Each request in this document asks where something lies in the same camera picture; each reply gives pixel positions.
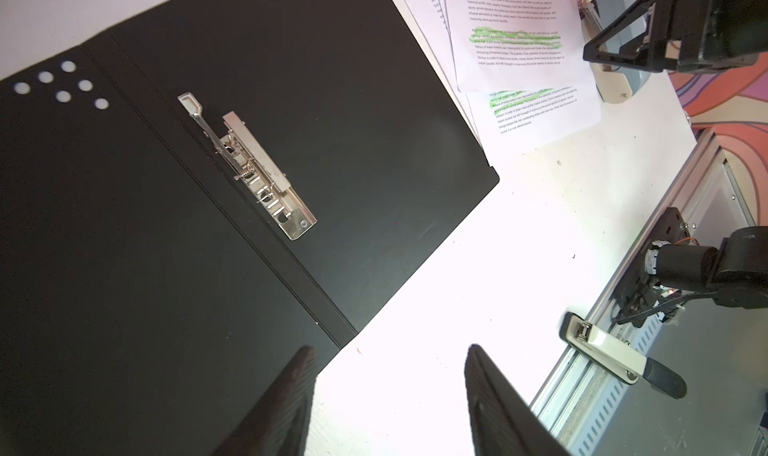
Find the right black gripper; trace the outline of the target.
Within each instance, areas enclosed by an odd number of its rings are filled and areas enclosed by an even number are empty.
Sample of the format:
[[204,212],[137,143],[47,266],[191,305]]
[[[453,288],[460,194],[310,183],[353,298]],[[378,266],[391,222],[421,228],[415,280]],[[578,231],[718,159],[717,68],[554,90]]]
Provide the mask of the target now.
[[584,46],[590,64],[724,72],[767,52],[767,0],[634,0]]

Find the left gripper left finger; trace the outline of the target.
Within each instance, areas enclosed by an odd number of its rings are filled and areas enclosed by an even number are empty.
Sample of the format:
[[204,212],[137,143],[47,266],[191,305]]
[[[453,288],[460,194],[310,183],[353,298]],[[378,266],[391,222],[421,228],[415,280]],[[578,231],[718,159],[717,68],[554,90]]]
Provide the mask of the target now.
[[216,455],[303,455],[317,378],[315,351],[302,346]]

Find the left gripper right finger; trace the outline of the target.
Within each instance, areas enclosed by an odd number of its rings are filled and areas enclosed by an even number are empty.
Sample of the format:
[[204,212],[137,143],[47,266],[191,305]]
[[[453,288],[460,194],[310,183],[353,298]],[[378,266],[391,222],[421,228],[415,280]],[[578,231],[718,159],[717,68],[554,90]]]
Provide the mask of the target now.
[[477,455],[568,455],[481,346],[469,347],[464,374]]

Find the printed paper sheets stack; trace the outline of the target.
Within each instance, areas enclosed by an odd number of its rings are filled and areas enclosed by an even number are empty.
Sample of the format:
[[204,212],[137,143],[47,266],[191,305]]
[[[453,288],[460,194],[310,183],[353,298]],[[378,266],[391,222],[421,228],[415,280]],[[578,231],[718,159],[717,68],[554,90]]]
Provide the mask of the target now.
[[577,0],[405,0],[488,160],[598,124]]

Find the white and black file folder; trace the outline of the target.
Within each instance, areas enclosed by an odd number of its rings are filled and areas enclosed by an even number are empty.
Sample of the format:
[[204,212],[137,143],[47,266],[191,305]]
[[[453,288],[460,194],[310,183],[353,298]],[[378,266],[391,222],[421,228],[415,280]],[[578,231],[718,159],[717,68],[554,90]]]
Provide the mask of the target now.
[[[291,241],[178,102],[235,112]],[[499,181],[392,0],[170,0],[1,84],[1,451],[214,455]]]

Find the metal folder clip mechanism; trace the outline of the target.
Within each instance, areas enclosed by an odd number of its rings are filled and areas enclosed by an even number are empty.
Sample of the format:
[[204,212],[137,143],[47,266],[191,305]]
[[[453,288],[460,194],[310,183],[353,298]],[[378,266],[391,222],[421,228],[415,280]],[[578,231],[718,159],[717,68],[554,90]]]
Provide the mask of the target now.
[[203,106],[191,92],[177,96],[178,102],[201,127],[216,152],[234,171],[233,179],[242,182],[291,241],[304,236],[317,218],[294,189],[292,183],[245,122],[235,112],[222,116],[227,128],[219,136],[203,116]]

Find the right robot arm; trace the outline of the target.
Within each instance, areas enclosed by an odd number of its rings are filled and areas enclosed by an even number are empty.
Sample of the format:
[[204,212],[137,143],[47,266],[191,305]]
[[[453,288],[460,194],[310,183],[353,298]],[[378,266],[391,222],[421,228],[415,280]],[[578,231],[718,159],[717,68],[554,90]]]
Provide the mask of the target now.
[[[599,4],[602,29],[584,46],[590,64],[642,72],[716,74],[753,66],[767,50],[767,0],[636,0],[617,16]],[[693,299],[727,307],[767,305],[767,229],[734,231],[718,247],[644,247],[614,298],[623,320],[673,311]]]

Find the grey blue hole punch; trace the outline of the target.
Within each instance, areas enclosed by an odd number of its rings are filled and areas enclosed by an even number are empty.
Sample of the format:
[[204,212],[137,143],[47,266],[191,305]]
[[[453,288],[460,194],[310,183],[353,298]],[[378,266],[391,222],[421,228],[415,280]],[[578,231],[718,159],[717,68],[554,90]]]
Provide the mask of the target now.
[[[582,24],[582,32],[586,42],[595,38],[608,24],[617,20],[636,0],[578,0],[578,8]],[[623,44],[632,38],[640,36],[646,30],[646,22],[638,18],[627,28],[618,32],[608,40],[601,49],[604,52],[618,52]],[[650,78],[649,72],[608,66],[608,64],[591,64],[596,86],[602,100],[606,104],[622,104],[630,100],[641,90]]]

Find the white and black stapler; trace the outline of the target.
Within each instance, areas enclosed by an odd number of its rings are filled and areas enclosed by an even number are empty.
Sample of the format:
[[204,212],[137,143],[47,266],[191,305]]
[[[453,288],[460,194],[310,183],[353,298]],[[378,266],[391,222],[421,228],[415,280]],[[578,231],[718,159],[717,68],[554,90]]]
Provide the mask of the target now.
[[565,313],[559,336],[626,384],[633,385],[644,380],[655,390],[674,399],[687,395],[687,384],[678,373],[573,312]]

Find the aluminium frame rail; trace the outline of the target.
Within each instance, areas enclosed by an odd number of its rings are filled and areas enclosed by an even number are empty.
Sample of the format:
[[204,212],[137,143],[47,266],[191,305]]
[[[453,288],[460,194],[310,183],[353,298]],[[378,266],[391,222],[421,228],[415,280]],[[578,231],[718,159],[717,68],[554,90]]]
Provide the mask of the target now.
[[532,409],[571,455],[767,451],[767,230],[702,132]]

